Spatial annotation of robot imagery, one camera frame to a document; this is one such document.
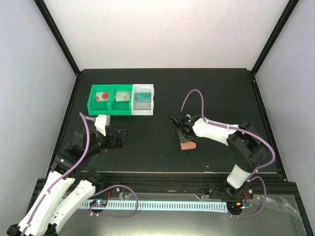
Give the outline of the brown leather card holder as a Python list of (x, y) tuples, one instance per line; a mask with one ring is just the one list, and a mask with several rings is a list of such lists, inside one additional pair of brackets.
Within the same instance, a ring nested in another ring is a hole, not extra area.
[(180, 143), (181, 150), (190, 150), (196, 148), (196, 143), (193, 141)]

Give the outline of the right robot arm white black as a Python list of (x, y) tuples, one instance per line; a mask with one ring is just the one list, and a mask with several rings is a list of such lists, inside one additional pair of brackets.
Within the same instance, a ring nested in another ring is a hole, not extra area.
[(242, 192), (244, 183), (271, 153), (256, 129), (248, 122), (227, 125), (203, 119), (200, 115), (189, 117), (181, 111), (175, 112), (170, 120), (178, 129), (182, 149), (185, 144), (195, 144), (200, 138), (207, 138), (230, 148), (235, 165), (222, 186), (210, 189), (211, 192), (223, 193), (230, 199), (236, 198)]

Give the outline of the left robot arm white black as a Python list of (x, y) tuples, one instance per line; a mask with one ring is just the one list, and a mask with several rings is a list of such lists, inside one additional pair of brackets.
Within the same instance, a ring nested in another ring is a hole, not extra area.
[(80, 129), (74, 132), (72, 141), (56, 155), (46, 183), (27, 215), (20, 223), (8, 228), (9, 236), (56, 236), (83, 202), (92, 195), (101, 196), (105, 192), (103, 177), (95, 171), (88, 171), (75, 189), (64, 197), (90, 161), (104, 149), (124, 145), (126, 129), (105, 130), (106, 135), (98, 131), (88, 134)]

